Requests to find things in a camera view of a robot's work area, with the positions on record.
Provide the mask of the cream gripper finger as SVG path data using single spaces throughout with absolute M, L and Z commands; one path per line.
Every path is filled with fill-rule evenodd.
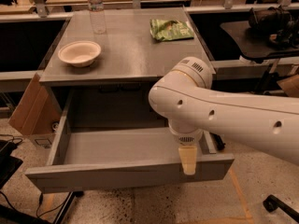
M 196 172 L 197 147 L 180 146 L 178 148 L 183 173 L 185 175 L 194 175 Z

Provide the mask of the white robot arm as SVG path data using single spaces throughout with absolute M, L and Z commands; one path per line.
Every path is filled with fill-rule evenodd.
M 213 91 L 209 66 L 182 59 L 149 91 L 152 109 L 168 119 L 180 143 L 184 173 L 195 173 L 196 144 L 203 132 L 243 143 L 299 164 L 299 99 Z

